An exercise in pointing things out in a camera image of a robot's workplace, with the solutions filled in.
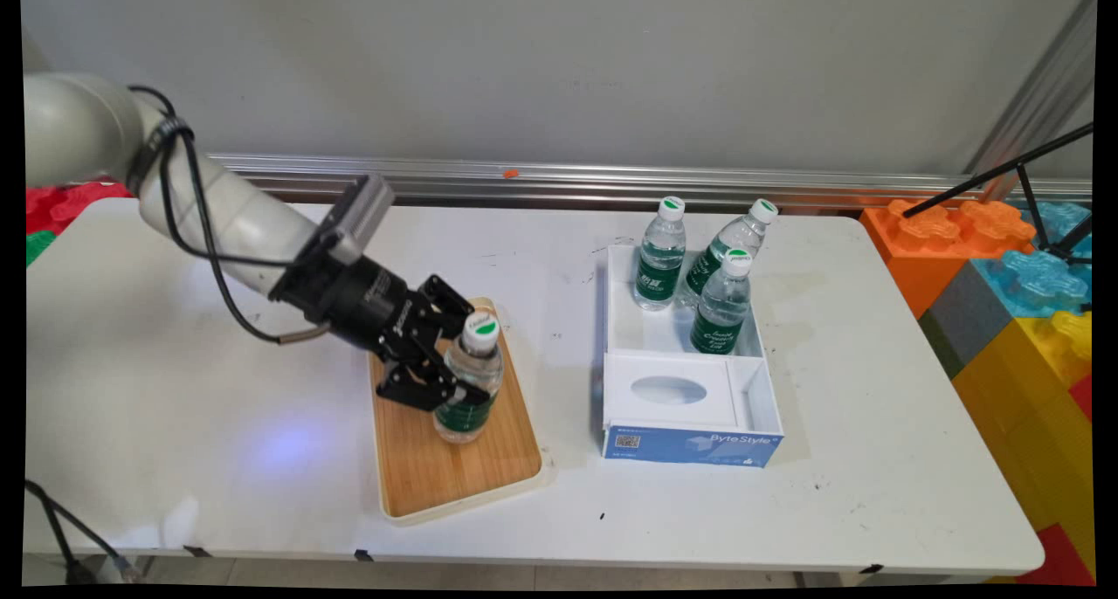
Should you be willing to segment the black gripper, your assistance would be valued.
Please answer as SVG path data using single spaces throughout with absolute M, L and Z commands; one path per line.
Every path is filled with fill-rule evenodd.
M 367 257 L 343 264 L 328 251 L 309 251 L 282 273 L 269 292 L 303 312 L 312 324 L 348 344 L 380 356 L 383 364 L 376 396 L 432 412 L 440 405 L 486 405 L 487 389 L 452 371 L 436 351 L 424 351 L 415 337 L 415 315 L 439 329 L 442 337 L 459 337 L 475 305 L 446 281 L 432 274 L 418 293 L 394 272 Z

